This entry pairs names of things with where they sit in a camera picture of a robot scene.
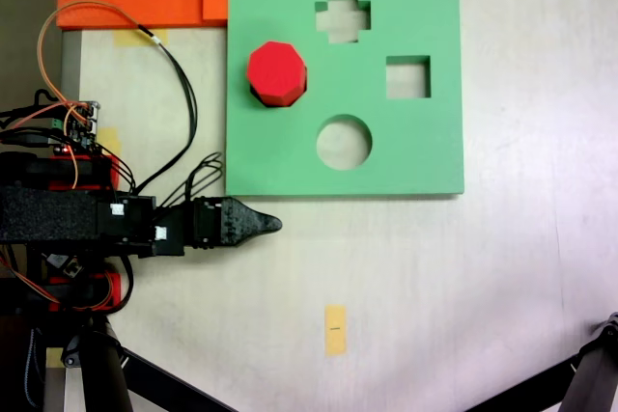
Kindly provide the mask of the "curved black gripper finger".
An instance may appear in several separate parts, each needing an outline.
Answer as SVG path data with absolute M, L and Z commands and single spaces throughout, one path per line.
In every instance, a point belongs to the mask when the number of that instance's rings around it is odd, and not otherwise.
M 222 199 L 222 245 L 235 247 L 254 237 L 276 233 L 283 224 L 275 216 L 256 211 L 241 201 Z

